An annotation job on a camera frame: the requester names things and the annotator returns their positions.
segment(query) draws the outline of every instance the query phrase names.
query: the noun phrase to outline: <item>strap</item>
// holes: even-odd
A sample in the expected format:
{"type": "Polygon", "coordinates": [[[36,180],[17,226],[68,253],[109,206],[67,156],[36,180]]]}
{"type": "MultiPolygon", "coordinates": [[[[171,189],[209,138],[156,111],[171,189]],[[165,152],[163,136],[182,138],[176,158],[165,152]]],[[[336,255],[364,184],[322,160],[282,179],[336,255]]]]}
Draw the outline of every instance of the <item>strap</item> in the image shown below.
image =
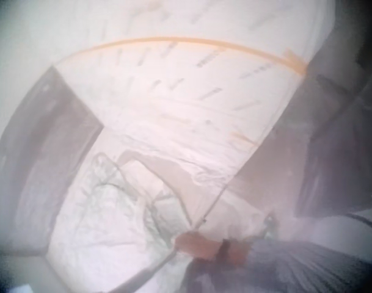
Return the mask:
{"type": "Polygon", "coordinates": [[[217,262],[221,262],[221,263],[226,262],[228,258],[229,246],[230,246],[229,240],[224,239],[216,255],[217,262]]]}
{"type": "Polygon", "coordinates": [[[368,219],[366,219],[366,218],[364,218],[360,215],[346,214],[345,217],[358,220],[358,221],[364,223],[366,226],[369,226],[370,228],[372,228],[372,221],[369,221],[368,219]]]}

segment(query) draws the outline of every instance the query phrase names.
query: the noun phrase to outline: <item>dark fabric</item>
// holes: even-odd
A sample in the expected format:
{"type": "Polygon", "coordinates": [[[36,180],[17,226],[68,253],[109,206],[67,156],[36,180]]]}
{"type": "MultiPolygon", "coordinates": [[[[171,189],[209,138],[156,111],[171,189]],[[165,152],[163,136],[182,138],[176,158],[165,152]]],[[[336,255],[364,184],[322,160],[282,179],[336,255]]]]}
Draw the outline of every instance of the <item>dark fabric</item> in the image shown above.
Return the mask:
{"type": "Polygon", "coordinates": [[[181,293],[354,292],[372,267],[307,242],[255,241],[246,267],[193,260],[181,293]]]}
{"type": "Polygon", "coordinates": [[[46,253],[68,187],[102,128],[55,68],[24,97],[0,139],[3,253],[46,253]]]}
{"type": "Polygon", "coordinates": [[[296,214],[325,217],[372,207],[372,76],[310,142],[296,214]]]}

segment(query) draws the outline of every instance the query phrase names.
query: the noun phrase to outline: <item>orange seam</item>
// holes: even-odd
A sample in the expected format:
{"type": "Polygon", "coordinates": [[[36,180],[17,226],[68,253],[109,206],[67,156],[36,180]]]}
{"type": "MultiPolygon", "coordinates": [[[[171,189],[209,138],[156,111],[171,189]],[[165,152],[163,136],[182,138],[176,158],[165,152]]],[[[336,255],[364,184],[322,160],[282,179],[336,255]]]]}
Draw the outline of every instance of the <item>orange seam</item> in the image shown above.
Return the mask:
{"type": "Polygon", "coordinates": [[[196,43],[200,45],[219,46],[219,47],[223,47],[226,49],[232,49],[235,51],[240,51],[246,54],[255,55],[255,56],[258,56],[264,59],[268,59],[271,62],[278,63],[278,64],[281,64],[283,66],[286,66],[292,69],[294,72],[298,73],[301,76],[305,75],[305,68],[304,68],[305,63],[303,61],[299,62],[298,61],[299,57],[297,57],[296,60],[293,60],[294,58],[284,59],[284,58],[275,56],[273,54],[270,54],[270,53],[267,53],[267,52],[264,52],[258,49],[246,47],[243,45],[239,45],[239,44],[234,44],[234,43],[229,43],[229,42],[224,42],[224,41],[219,41],[219,40],[209,40],[205,38],[190,38],[190,37],[149,37],[149,38],[132,38],[132,39],[127,39],[127,40],[121,40],[121,41],[116,41],[112,43],[95,46],[93,48],[84,49],[82,51],[73,53],[63,58],[58,63],[61,63],[71,57],[84,54],[87,52],[98,51],[101,49],[107,49],[107,48],[111,48],[115,46],[122,46],[122,45],[135,44],[135,43],[149,43],[149,42],[183,42],[183,43],[196,43]]]}

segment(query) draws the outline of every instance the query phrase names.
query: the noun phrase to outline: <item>wrinkled material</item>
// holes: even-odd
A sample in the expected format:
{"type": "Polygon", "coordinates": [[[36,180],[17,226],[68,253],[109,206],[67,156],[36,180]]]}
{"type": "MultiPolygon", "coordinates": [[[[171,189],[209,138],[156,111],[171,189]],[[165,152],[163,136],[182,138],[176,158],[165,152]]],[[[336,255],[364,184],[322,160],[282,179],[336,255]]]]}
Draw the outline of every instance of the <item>wrinkled material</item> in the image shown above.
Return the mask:
{"type": "Polygon", "coordinates": [[[245,267],[194,260],[180,293],[351,292],[371,266],[315,244],[258,240],[245,267]]]}

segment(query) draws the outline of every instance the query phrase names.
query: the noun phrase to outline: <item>white fabric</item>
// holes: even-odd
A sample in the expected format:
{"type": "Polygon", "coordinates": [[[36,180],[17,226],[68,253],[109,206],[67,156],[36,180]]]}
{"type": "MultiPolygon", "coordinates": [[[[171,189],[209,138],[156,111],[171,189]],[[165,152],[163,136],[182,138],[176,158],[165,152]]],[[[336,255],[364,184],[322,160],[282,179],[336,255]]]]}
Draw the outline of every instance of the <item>white fabric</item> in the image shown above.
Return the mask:
{"type": "Polygon", "coordinates": [[[20,5],[34,43],[106,127],[128,148],[176,161],[213,194],[267,136],[302,81],[294,71],[306,66],[334,23],[331,0],[20,5]],[[110,42],[155,37],[175,39],[71,56],[110,42]]]}

